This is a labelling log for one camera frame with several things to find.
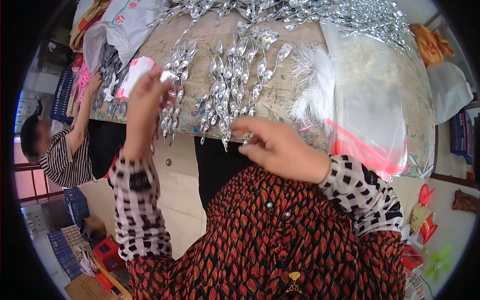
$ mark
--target black pants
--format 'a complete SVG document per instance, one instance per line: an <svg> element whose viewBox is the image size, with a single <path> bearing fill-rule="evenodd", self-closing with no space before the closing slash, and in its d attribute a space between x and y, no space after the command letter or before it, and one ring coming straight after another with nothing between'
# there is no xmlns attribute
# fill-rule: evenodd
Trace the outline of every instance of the black pants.
<svg viewBox="0 0 480 300"><path fill-rule="evenodd" d="M92 173L96 179L104 177L120 146L125 142L127 125L107 121L89 120L88 155L92 162Z"/></svg>
<svg viewBox="0 0 480 300"><path fill-rule="evenodd" d="M198 192L205 211L215 194L232 177L245 170L254 162L238 151L239 143L229 142L225 152L221 140L205 139L200 145L195 136L195 153L198 163Z"/></svg>

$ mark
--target hand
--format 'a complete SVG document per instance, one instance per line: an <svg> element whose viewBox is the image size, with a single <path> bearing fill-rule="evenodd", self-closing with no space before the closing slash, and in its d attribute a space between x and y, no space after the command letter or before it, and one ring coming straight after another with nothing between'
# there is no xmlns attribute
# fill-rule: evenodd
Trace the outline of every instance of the hand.
<svg viewBox="0 0 480 300"><path fill-rule="evenodd" d="M243 117L231 125L232 134L252 132L239 152L265 170L283 178L321 183L330 171L330 158L310 148L287 124L259 117Z"/></svg>
<svg viewBox="0 0 480 300"><path fill-rule="evenodd" d="M95 72L95 74L92 75L90 81L88 82L87 88L85 89L85 94L93 95L97 91L101 83L102 73Z"/></svg>
<svg viewBox="0 0 480 300"><path fill-rule="evenodd" d="M159 81L162 70L142 76L130 93L127 111L127 137L123 155L128 160L150 155L150 143L157 128L158 110L174 99L168 91L175 90L170 80Z"/></svg>

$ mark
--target small fan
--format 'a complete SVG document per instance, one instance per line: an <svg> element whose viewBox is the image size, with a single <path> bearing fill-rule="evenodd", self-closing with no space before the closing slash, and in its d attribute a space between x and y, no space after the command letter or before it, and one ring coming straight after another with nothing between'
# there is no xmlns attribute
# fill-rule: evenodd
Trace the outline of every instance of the small fan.
<svg viewBox="0 0 480 300"><path fill-rule="evenodd" d="M428 266L425 270L425 277L433 275L433 281L437 282L440 272L446 272L450 270L452 263L445 261L445 258L447 258L449 253L450 245L448 244L444 246L440 253L431 251L428 255Z"/></svg>

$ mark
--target white tinsel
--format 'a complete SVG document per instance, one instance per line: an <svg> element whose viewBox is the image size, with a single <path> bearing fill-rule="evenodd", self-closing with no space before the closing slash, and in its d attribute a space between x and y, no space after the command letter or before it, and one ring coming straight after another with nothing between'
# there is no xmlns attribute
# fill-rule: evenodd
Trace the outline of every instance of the white tinsel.
<svg viewBox="0 0 480 300"><path fill-rule="evenodd" d="M290 119L312 130L331 128L327 119L334 120L335 69L322 45L300 43L294 51L290 74L297 87L297 98L289 107Z"/></svg>

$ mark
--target black and white checkered sleeve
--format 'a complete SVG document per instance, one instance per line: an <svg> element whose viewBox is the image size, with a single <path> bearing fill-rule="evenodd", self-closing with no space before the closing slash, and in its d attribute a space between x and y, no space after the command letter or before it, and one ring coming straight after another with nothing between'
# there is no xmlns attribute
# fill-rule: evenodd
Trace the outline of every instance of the black and white checkered sleeve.
<svg viewBox="0 0 480 300"><path fill-rule="evenodd" d="M117 203L115 232L120 257L125 261L136 255L170 257L170 235L156 207L160 184L152 158L126 161L120 151L108 175Z"/></svg>
<svg viewBox="0 0 480 300"><path fill-rule="evenodd" d="M393 188L354 158L338 155L330 159L330 173L320 188L348 214L355 235L380 230L400 232L403 209Z"/></svg>

